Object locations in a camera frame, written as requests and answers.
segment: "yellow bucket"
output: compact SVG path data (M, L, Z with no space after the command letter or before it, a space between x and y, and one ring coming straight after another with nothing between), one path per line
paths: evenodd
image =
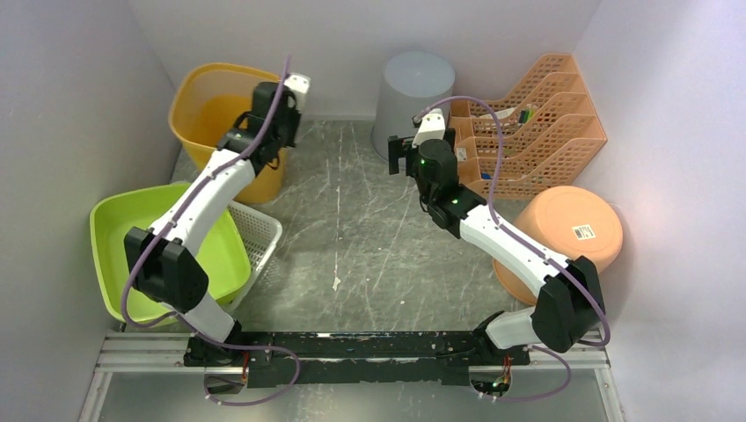
M257 84L279 80L277 75L228 63L205 64L184 78L171 104L168 123L200 170L236 118L251 110ZM281 149L277 169L266 166L236 200L260 204L274 199L282 188L286 163L287 151Z

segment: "label sticker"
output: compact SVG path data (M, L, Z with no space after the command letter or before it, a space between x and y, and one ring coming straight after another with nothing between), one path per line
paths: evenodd
M456 159L466 161L466 148L456 148Z
M593 232L590 224L575 226L573 227L573 231L575 232L575 236L578 238L578 240L588 240L596 238L596 233Z

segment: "white basket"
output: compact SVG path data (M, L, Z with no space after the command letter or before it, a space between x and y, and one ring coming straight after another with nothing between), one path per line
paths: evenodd
M238 296L226 307L229 312L232 312L244 300L262 270L267 266L274 250L277 249L277 243L282 236L282 225L269 215L235 201L228 205L228 211L236 223L238 233L244 241L246 253L252 262L252 275L238 292Z

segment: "gray trash can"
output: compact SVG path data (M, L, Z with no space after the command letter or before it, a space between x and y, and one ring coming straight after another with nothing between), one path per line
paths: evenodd
M412 116L453 92L456 72L442 57L413 51L391 58L384 68L378 93L376 123L370 141L376 153L388 162L387 140L391 135L414 136ZM440 105L448 118L449 105Z

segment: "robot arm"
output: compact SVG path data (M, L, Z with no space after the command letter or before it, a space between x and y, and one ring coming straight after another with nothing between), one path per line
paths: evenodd
M238 117L194 183L148 230L132 228L124 241L131 271L154 234L167 224L172 225L136 275L133 287L151 300L177 311L199 332L221 342L229 340L231 333L240 332L241 326L209 294L208 276L195 257L227 204L241 189L250 185L265 166L279 159L281 148L295 146L296 131L310 87L310 80L298 74L284 81L280 105L261 144L251 154L215 174L216 169L241 156L253 143L278 85L265 82L257 86L252 110ZM173 225L173 216L187 198L191 198L190 206Z
M502 218L496 224L486 201L458 183L454 138L441 111L434 110L422 119L414 138L389 138L389 172L398 173L399 159L405 158L406 175L416 180L422 208L435 224L489 253L537 297L535 307L488 318L483 329L492 343L499 349L544 343L566 352L598 322L598 316L549 261L564 265L603 309L595 266L587 258L572 260L549 250ZM544 258L526 244L542 251Z

